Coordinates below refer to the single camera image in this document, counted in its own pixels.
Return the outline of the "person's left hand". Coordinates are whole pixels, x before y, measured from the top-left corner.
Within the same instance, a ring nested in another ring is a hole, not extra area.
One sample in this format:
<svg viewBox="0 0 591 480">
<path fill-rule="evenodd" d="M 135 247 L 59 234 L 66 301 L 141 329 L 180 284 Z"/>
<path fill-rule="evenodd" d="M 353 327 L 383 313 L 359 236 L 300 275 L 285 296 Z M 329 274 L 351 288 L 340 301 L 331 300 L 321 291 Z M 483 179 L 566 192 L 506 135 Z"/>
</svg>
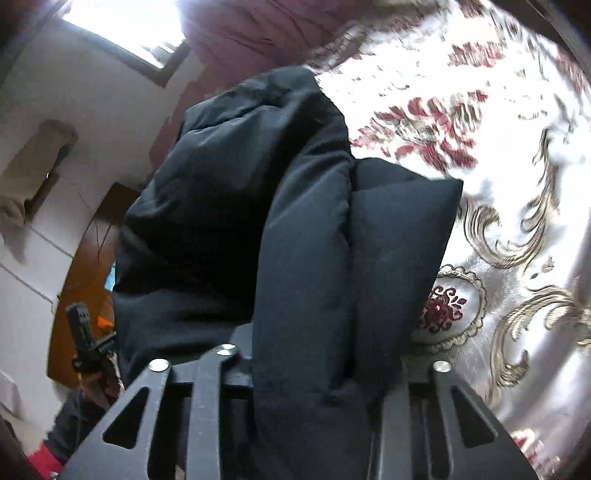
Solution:
<svg viewBox="0 0 591 480">
<path fill-rule="evenodd" d="M 107 355 L 97 372 L 78 373 L 77 377 L 85 397 L 103 410 L 108 410 L 124 391 L 115 354 Z"/>
</svg>

